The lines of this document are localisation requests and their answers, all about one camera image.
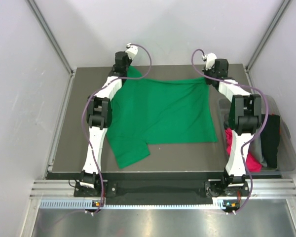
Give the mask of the green t-shirt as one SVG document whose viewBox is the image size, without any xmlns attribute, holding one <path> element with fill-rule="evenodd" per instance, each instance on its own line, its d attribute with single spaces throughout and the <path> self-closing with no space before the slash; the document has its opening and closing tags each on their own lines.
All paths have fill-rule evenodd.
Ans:
<svg viewBox="0 0 296 237">
<path fill-rule="evenodd" d="M 130 67 L 129 80 L 111 101 L 106 137 L 119 168 L 148 157 L 149 145 L 218 141 L 204 78 L 160 81 L 141 75 Z"/>
</svg>

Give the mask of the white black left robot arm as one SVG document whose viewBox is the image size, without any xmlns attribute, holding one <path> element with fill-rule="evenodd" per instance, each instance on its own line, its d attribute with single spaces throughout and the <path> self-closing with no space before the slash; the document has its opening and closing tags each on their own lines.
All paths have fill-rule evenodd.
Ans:
<svg viewBox="0 0 296 237">
<path fill-rule="evenodd" d="M 88 150 L 79 185 L 92 196 L 98 195 L 102 190 L 101 155 L 104 138 L 112 122 L 111 101 L 122 88 L 128 69 L 137 53 L 138 48 L 132 45 L 129 49 L 115 54 L 115 64 L 106 82 L 99 91 L 88 97 L 88 104 L 83 110 L 83 117 L 88 125 L 86 135 Z"/>
</svg>

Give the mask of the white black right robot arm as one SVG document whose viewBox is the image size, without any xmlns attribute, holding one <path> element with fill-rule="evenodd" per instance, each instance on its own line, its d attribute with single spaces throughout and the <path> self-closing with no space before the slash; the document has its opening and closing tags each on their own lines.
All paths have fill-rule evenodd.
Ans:
<svg viewBox="0 0 296 237">
<path fill-rule="evenodd" d="M 202 72 L 206 83 L 212 85 L 220 94 L 230 101 L 228 128 L 231 129 L 232 143 L 227 165 L 219 181 L 205 182 L 206 193 L 212 197 L 222 194 L 232 195 L 246 191 L 246 158 L 250 140 L 261 126 L 261 96 L 245 90 L 228 76 L 229 63 L 226 59 L 218 59 L 214 54 L 203 57 L 206 62 Z"/>
</svg>

